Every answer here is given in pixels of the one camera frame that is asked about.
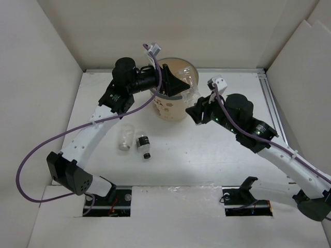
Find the clear bottle white cap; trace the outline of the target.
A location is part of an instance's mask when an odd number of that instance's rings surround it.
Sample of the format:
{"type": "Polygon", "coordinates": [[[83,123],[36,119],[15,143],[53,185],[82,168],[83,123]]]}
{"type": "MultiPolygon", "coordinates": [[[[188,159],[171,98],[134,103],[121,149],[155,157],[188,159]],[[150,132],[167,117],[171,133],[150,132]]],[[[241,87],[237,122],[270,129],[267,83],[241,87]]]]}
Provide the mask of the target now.
{"type": "Polygon", "coordinates": [[[183,101],[187,107],[194,106],[197,100],[201,97],[198,90],[199,75],[194,67],[188,66],[176,71],[177,77],[189,85],[189,89],[181,93],[183,101]]]}

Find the small bottle with black cap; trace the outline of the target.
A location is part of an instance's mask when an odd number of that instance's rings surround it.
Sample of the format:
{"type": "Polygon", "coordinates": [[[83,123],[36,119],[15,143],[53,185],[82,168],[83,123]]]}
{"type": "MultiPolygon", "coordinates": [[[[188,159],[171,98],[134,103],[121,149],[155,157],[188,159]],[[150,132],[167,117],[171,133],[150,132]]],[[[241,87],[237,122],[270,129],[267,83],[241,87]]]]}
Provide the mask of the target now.
{"type": "Polygon", "coordinates": [[[139,153],[142,154],[144,159],[149,159],[151,157],[150,154],[150,141],[147,134],[143,131],[139,131],[136,133],[136,146],[139,153]]]}

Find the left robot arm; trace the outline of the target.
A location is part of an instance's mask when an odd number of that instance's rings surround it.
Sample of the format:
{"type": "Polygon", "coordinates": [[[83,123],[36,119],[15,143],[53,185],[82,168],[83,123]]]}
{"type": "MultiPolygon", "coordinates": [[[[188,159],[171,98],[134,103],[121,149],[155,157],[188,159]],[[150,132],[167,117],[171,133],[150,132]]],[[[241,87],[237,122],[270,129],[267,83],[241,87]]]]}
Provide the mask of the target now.
{"type": "Polygon", "coordinates": [[[104,205],[113,203],[115,185],[89,174],[85,166],[106,133],[128,115],[134,104],[133,95],[152,88],[172,97],[189,89],[189,84],[178,79],[166,64],[159,68],[148,65],[138,69],[132,58],[118,59],[112,70],[112,81],[89,122],[69,145],[47,156],[52,179],[76,195],[94,194],[104,205]]]}

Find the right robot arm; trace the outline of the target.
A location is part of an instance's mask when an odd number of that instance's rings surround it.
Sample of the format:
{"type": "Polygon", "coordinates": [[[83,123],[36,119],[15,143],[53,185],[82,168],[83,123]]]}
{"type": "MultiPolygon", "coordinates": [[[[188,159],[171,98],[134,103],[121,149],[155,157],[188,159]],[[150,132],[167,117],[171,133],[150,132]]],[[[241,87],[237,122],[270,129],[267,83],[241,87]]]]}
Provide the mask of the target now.
{"type": "Polygon", "coordinates": [[[311,220],[330,220],[330,175],[290,148],[270,125],[254,118],[253,103],[244,95],[231,94],[224,99],[211,94],[200,97],[185,111],[196,125],[213,121],[229,130],[243,147],[271,162],[292,180],[288,184],[272,184],[247,177],[236,193],[243,201],[237,210],[260,200],[271,200],[296,207],[311,220]]]}

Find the beige bin with grey rim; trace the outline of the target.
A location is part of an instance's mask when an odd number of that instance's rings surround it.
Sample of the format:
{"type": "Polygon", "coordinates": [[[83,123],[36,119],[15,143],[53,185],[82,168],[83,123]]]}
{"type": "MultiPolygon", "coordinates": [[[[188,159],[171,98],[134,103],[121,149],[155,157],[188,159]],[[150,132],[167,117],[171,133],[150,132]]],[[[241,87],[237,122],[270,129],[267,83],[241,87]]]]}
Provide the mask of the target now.
{"type": "MultiPolygon", "coordinates": [[[[192,63],[182,58],[176,58],[176,57],[168,57],[168,58],[160,59],[159,64],[160,65],[167,64],[171,72],[176,77],[177,77],[176,71],[181,68],[192,66],[196,69],[196,67],[192,63]]],[[[158,94],[153,99],[152,103],[156,114],[164,120],[180,121],[187,116],[185,109],[188,107],[183,101],[181,93],[172,97],[158,94]]]]}

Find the clear jar with silver lid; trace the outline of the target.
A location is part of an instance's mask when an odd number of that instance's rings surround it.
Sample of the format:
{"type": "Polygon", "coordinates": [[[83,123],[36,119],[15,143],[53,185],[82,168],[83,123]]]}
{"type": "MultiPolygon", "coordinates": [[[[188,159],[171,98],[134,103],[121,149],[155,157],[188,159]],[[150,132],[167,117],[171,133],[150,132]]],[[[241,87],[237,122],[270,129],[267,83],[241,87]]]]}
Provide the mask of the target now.
{"type": "Polygon", "coordinates": [[[121,151],[129,151],[133,144],[133,138],[135,134],[135,127],[131,124],[124,124],[121,126],[118,148],[121,151]]]}

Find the aluminium rail frame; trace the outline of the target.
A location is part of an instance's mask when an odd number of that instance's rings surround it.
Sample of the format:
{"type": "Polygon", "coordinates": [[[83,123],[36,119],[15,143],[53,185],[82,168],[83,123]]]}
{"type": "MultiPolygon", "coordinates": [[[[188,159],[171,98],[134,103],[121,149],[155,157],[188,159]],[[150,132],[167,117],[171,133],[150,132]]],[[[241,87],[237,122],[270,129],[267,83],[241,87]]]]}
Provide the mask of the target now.
{"type": "MultiPolygon", "coordinates": [[[[246,96],[253,103],[253,116],[269,124],[283,137],[282,124],[264,70],[200,68],[198,73],[198,88],[202,96],[210,94],[207,81],[214,76],[222,76],[228,85],[224,94],[246,96]]],[[[76,111],[77,116],[88,119],[88,114],[94,111],[111,79],[111,72],[106,70],[90,70],[83,74],[76,98],[76,105],[80,108],[76,111]]],[[[137,131],[145,131],[153,147],[172,145],[197,148],[207,144],[240,146],[234,134],[213,121],[197,126],[189,116],[179,121],[164,120],[157,115],[153,104],[124,117],[120,124],[124,123],[133,124],[137,131]]]]}

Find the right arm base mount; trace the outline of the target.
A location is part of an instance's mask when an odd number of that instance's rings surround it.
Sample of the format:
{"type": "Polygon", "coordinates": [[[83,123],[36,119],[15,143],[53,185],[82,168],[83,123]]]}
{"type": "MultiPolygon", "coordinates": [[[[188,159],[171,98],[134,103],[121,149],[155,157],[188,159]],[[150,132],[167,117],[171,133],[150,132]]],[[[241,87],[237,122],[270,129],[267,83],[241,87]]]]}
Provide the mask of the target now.
{"type": "Polygon", "coordinates": [[[256,200],[250,189],[257,177],[248,177],[239,186],[222,186],[219,202],[224,205],[227,217],[273,216],[270,201],[256,200]]]}

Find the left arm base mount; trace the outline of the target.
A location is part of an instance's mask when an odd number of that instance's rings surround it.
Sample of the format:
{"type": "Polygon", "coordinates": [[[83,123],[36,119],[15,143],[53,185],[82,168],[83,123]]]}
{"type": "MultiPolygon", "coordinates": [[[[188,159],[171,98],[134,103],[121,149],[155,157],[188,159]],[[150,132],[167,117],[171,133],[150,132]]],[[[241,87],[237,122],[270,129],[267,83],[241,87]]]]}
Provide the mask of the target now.
{"type": "Polygon", "coordinates": [[[110,197],[86,194],[83,217],[121,218],[131,216],[132,186],[116,186],[110,197]]]}

